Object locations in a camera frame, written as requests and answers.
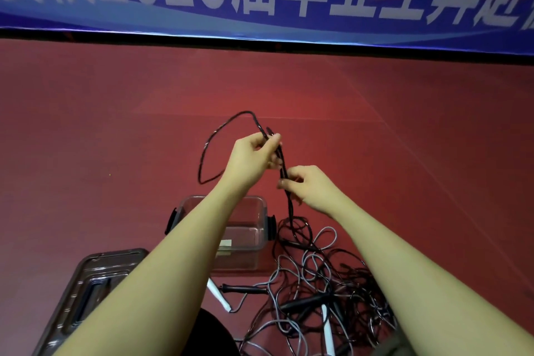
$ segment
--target black cord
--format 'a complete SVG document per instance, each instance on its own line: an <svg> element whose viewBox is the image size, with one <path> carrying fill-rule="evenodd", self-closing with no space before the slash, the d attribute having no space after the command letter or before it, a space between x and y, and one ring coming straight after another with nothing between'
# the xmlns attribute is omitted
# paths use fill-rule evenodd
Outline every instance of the black cord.
<svg viewBox="0 0 534 356"><path fill-rule="evenodd" d="M270 128L267 127L266 132L263 130L263 127L260 125L256 115L252 111L240 111L236 115L230 117L224 124L222 124L212 133L212 135L204 144L198 171L198 182L200 184L206 184L212 180L215 180L224 172L223 170L214 177L204 181L202 180L202 166L204 164L204 157L211 140L231 121L245 114L252 116L256 127L259 129L265 139L267 139L268 136L273 135L273 131ZM278 146L275 153L276 156L282 160L280 177L282 179L287 179L288 175L286 162L284 160L282 147ZM318 292L329 293L330 296L335 299L335 304L330 303L330 306L327 308L328 312L330 313L330 308L337 310L335 311L335 314L343 324L343 326L341 326L341 324L337 322L336 318L330 318L332 334L339 339L341 344L340 346L345 345L344 348L346 348L347 351L350 350L349 343L353 347L376 347L383 337L387 335L388 331L397 328L397 321L393 311L389 306L384 294L380 290L377 281L374 279L369 268L365 265L365 262L357 255L341 248L328 248L323 250L318 247L314 243L313 232L308 220L304 217L294 215L290 192L285 191L285 194L287 198L288 217L282 219L278 223L277 234L272 247L272 256L275 260L277 260L276 247L277 245L280 245L284 254L288 256L291 261L293 261L298 267L301 267L304 272L308 273L310 276L315 276L314 278L308 280L309 283L314 287L315 291L313 291L309 286L304 285L302 282L300 285L297 284L297 280L293 275L288 272L281 271L280 273L283 275L283 282L278 287L276 293L274 293L275 298L278 299L278 303L281 304L290 299L294 299L295 295L297 295L299 298L305 298L316 295ZM293 240L282 238L281 234L284 235L285 232L289 232ZM304 251L317 253L324 259L324 262L317 270L311 270L307 265L301 265L295 260L295 251L302 251L302 253ZM340 262L337 268L334 267L332 258L336 258L340 254L353 258L357 261L359 266L353 267ZM321 319L323 320L323 316L318 311L320 306L314 309L312 312L308 312L307 317L304 316L304 318L302 318L301 315L301 318L299 318L295 315L289 315L280 312L279 306L274 304L272 299L269 297L265 304L258 310L248 332L244 336L244 340L240 344L239 349L242 354L244 354L244 351L242 351L241 348L246 341L250 340L250 335L255 331L265 313L271 313L273 319L276 319L277 309L278 313L283 315L285 319L297 323L300 331L303 334L309 332L319 332L322 336L322 347L324 346L324 323L316 326L309 326L306 324L308 319L310 319L313 314L320 315ZM280 330L280 332L286 337L291 352L295 354L295 351L290 345L290 339L298 338L298 332L294 328L290 329L291 326L288 323L281 324L280 326L282 326L285 331L288 331L288 333L285 333ZM344 330L347 332L348 338L346 337L342 328L344 328Z"/></svg>

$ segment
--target brown plastic tray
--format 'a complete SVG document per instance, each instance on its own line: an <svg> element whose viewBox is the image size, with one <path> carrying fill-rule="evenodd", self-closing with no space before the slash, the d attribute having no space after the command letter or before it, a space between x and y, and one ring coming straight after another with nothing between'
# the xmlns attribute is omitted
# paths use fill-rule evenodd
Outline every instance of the brown plastic tray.
<svg viewBox="0 0 534 356"><path fill-rule="evenodd" d="M49 356L148 255L145 249L95 253L76 267L33 356Z"/></svg>

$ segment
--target black jump rope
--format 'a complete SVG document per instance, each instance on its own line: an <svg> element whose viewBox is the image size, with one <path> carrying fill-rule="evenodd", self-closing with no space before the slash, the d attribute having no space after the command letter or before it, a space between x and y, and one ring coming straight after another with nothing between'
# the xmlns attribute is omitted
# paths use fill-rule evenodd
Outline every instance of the black jump rope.
<svg viewBox="0 0 534 356"><path fill-rule="evenodd" d="M211 140L231 121L237 117L249 114L265 139L273 135L273 131L267 127L267 133L259 124L256 115L252 111L241 111L230 117L208 138L200 157L198 182L206 184L220 177L217 176L202 180L202 165ZM282 160L280 177L287 179L286 162L282 147L278 146L276 156ZM310 325L310 318L316 314L319 321L324 321L322 305L327 306L326 318L330 320L332 335L337 338L336 355L345 355L353 352L354 347L376 347L392 330L397 328L397 320L389 306L387 299L380 290L369 268L357 255L340 248L333 248L334 241L323 248L316 244L316 240L323 232L336 232L332 227L323 230L314 238L308 220L304 217L295 216L290 192L285 191L287 197L288 217L278 223L276 237L272 247L272 255L278 264L278 269L271 275L268 282L254 286L228 286L222 285L222 292L241 292L247 294L268 294L269 298L259 309L243 339L236 339L239 343L241 354L247 355L244 347L248 344L260 348L270 354L261 346L250 340L259 331L270 325L276 325L279 331L286 337L288 346L293 355L298 356L301 349L301 339L310 332L321 334L322 354L324 354L324 322ZM292 239L283 238L290 233ZM282 256L276 256L277 246L283 250ZM296 260L296 251L302 251L302 260ZM333 259L336 256L351 257L357 261L358 267L347 265L343 262L334 267ZM286 261L297 269L297 273L282 267L280 263ZM272 321L263 324L258 329L260 321L266 314L272 315ZM294 344L290 339L299 339L298 349L293 349Z"/></svg>

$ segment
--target jump rope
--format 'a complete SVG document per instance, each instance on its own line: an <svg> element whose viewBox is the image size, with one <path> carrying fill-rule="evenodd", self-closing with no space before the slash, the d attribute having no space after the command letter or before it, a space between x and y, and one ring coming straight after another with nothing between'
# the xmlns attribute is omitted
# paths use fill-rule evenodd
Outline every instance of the jump rope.
<svg viewBox="0 0 534 356"><path fill-rule="evenodd" d="M267 132L263 130L252 111L240 111L230 117L204 144L198 170L199 184L206 184L223 174L224 170L214 177L202 180L206 151L217 133L243 115L252 116L265 139L274 135L268 127ZM282 147L278 146L275 153L282 161L280 177L287 179ZM258 333L270 326L276 326L284 335L293 356L309 356L305 335L311 332L320 334L321 353L317 355L353 355L357 347L376 347L389 332L397 328L397 320L372 273L357 255L334 247L337 232L333 227L324 227L314 237L308 220L294 215L290 192L284 192L287 197L288 217L278 223L272 247L277 269L267 281L253 286L219 287L221 292L244 293L235 309L226 307L230 313L238 312L250 294L268 296L244 337L235 338L240 354L247 356L246 348L251 346L272 356L267 349L252 342ZM319 246L317 240L325 234L332 235L332 241L328 245ZM283 253L276 255L278 246ZM358 265L347 265L343 262L346 258L351 258ZM337 259L338 266L335 267L334 262ZM261 324L269 314L272 319Z"/></svg>

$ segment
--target red floor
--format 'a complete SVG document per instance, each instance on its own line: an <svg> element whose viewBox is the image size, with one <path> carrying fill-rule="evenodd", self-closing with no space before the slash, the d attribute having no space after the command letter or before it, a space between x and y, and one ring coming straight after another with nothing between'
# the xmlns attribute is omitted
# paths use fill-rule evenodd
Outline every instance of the red floor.
<svg viewBox="0 0 534 356"><path fill-rule="evenodd" d="M196 183L205 139L245 109L282 134L289 165L319 165L534 333L533 68L14 40L0 51L3 355L32 351L84 256L154 248L170 210L209 189ZM238 120L206 171L252 132ZM280 218L276 179L251 193ZM299 212L316 231L332 223ZM235 336L258 306L204 305ZM258 342L284 348L274 329Z"/></svg>

